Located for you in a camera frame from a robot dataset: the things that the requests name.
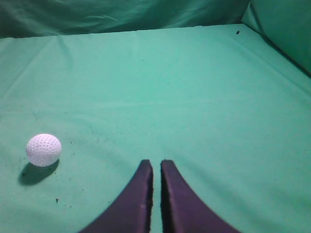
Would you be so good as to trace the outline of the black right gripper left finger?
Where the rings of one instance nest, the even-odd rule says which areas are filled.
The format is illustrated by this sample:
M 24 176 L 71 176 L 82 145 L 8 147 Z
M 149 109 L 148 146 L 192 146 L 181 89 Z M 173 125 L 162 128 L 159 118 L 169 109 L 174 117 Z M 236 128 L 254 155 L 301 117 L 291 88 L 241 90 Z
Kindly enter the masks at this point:
M 153 206 L 153 168 L 141 160 L 116 199 L 82 233 L 148 233 Z

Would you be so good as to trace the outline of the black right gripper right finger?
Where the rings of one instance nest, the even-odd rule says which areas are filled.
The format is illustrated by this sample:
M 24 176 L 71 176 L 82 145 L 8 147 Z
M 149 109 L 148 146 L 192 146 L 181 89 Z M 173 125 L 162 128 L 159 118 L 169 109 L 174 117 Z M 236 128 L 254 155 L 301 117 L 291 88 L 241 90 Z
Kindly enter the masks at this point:
M 161 162 L 161 217 L 164 233 L 237 233 L 192 190 L 174 161 Z

